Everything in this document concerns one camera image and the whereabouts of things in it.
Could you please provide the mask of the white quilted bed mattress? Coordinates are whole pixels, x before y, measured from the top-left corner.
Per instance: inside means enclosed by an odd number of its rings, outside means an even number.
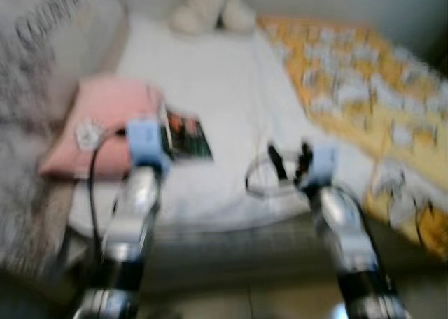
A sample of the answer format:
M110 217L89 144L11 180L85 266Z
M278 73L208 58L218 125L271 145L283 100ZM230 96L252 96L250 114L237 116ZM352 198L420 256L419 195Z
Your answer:
M295 148L302 136L335 131L305 115L302 73L319 57L349 57L350 86L386 92L419 113L434 111L444 83L428 64L376 32L298 19L266 22L267 35L184 38L148 20L132 25L118 70L159 87L167 104L198 115L212 159L186 160L170 172L146 265L143 291L188 290L332 273L307 200L297 193L256 199L244 172L273 142Z

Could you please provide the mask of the white plush toy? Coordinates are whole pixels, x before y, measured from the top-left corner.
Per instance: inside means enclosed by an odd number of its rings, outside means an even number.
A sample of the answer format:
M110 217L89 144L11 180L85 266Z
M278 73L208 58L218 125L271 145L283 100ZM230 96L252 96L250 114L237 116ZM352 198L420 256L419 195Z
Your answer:
M185 0L170 17L169 25L180 34L207 34L219 24L225 31L255 31L257 15L244 0Z

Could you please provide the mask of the pink pillow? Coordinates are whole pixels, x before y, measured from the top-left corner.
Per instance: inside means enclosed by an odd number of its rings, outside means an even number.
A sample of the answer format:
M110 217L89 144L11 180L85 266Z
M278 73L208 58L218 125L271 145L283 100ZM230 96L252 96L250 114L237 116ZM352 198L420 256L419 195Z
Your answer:
M164 99L160 89L139 79L105 75L80 81L63 132L39 165L38 174L86 179L99 140L131 118L156 118Z

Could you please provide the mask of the yellow cartoon blanket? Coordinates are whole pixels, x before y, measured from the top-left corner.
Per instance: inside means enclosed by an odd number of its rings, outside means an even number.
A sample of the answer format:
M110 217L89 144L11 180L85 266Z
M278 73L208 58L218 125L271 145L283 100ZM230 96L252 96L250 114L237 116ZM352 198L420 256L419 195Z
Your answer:
M445 79L368 26L288 16L258 24L309 120L371 163L349 169L365 182L365 211L448 258Z

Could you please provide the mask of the dark red green book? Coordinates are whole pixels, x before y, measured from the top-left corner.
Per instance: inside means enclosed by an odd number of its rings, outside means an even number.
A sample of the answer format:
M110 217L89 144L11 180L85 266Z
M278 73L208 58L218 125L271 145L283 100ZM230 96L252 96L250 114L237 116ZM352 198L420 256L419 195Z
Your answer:
M173 160L214 159L198 115L166 105L160 111L160 121L169 126Z

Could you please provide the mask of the grey floral patterned cloth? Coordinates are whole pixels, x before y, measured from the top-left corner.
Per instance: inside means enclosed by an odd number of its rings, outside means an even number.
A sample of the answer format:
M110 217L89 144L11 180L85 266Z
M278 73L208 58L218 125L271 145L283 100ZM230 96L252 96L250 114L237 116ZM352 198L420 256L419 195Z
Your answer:
M59 64L70 27L90 0L0 0L0 271L40 278L61 244L53 185L39 162L60 129L83 70Z

